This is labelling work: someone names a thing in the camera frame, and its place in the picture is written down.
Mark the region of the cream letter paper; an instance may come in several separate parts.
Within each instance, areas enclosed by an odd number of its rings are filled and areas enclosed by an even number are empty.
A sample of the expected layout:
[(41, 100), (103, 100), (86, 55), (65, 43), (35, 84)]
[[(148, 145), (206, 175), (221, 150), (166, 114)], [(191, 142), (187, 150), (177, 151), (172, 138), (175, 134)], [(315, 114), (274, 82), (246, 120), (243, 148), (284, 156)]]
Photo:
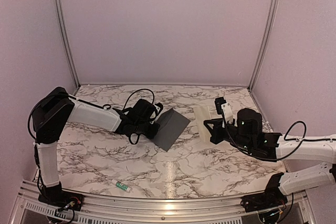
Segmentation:
[(195, 122), (197, 125), (198, 133), (203, 142), (209, 142), (211, 134), (204, 125), (204, 121), (211, 119), (209, 106), (196, 106), (193, 108), (195, 115)]

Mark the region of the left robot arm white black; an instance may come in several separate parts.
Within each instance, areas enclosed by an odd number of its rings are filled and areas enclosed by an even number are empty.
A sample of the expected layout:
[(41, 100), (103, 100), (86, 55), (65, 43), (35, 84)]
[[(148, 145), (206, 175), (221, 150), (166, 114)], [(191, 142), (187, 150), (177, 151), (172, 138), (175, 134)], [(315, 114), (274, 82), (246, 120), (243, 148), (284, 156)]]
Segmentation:
[(133, 106), (114, 108), (97, 105), (69, 94), (65, 88), (56, 87), (32, 108), (27, 128), (34, 139), (35, 162), (39, 170), (41, 196), (54, 205), (66, 202), (62, 189), (57, 148), (65, 141), (66, 133), (97, 129), (109, 135), (126, 137), (136, 145), (141, 136), (153, 139), (160, 128), (157, 122), (163, 110), (161, 103), (138, 99)]

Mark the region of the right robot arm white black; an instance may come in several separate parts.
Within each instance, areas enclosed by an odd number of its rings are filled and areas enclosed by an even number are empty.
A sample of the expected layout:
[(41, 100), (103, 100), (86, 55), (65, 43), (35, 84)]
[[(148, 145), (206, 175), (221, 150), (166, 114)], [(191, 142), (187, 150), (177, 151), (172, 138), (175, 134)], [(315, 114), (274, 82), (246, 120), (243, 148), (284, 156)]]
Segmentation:
[(264, 191), (241, 199), (246, 212), (277, 207), (288, 202), (287, 197), (298, 191), (335, 184), (335, 135), (307, 137), (264, 132), (262, 116), (249, 109), (241, 109), (233, 118), (224, 108), (217, 109), (220, 118), (205, 120), (210, 141), (229, 142), (242, 154), (264, 162), (315, 162), (295, 172), (280, 172), (271, 176)]

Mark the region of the dark grey envelope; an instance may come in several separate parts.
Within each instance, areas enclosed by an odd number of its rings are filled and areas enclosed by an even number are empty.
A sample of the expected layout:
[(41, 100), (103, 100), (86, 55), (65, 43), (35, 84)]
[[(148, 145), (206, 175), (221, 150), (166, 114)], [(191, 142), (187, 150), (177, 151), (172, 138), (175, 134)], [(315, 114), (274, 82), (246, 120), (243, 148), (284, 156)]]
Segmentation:
[(167, 152), (187, 128), (190, 120), (174, 109), (169, 109), (156, 122), (160, 127), (151, 141)]

